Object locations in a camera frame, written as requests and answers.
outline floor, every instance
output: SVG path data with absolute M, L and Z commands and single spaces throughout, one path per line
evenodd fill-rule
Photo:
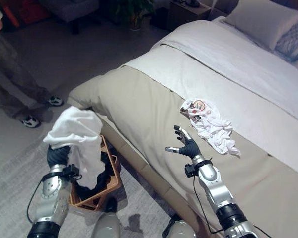
M 37 83 L 66 100 L 77 85 L 144 54 L 168 34 L 150 25 L 148 17 L 140 31 L 131 31 L 125 25 L 116 25 L 101 17 L 99 20 L 101 25 L 82 22 L 79 35 L 72 35 L 68 25 L 54 18 L 2 35 L 15 47 L 21 63 Z M 0 82 L 30 106 L 42 122 L 39 128 L 29 129 L 0 110 L 1 165 L 46 135 L 69 105 L 47 108 L 26 97 L 1 74 Z

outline person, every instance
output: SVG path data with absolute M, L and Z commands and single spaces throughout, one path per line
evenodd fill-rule
M 0 31 L 3 28 L 0 11 Z M 40 87 L 33 76 L 18 62 L 17 52 L 13 46 L 0 35 L 0 72 L 25 95 L 38 103 L 49 106 L 61 106 L 63 100 L 51 95 L 44 87 Z M 28 128 L 40 125 L 38 119 L 31 115 L 29 108 L 18 98 L 11 95 L 0 85 L 0 108 L 11 118 L 19 120 Z

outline nightstand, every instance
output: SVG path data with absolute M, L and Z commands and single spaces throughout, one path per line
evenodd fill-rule
M 206 20 L 210 14 L 209 6 L 190 7 L 183 3 L 171 1 L 167 29 L 173 31 L 178 26 L 196 20 Z

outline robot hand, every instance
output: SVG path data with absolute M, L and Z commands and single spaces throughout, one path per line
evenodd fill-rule
M 189 156 L 191 159 L 193 159 L 196 156 L 202 157 L 202 154 L 200 152 L 200 149 L 197 143 L 195 143 L 195 141 L 192 139 L 189 133 L 187 133 L 183 128 L 179 127 L 178 125 L 174 126 L 174 130 L 175 130 L 174 133 L 179 135 L 177 139 L 180 140 L 185 146 L 181 148 L 166 147 L 165 148 L 166 151 Z

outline gray armchair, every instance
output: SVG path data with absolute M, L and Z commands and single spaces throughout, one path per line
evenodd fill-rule
M 99 8 L 98 0 L 39 0 L 51 13 L 72 24 L 72 33 L 79 33 L 78 20 Z

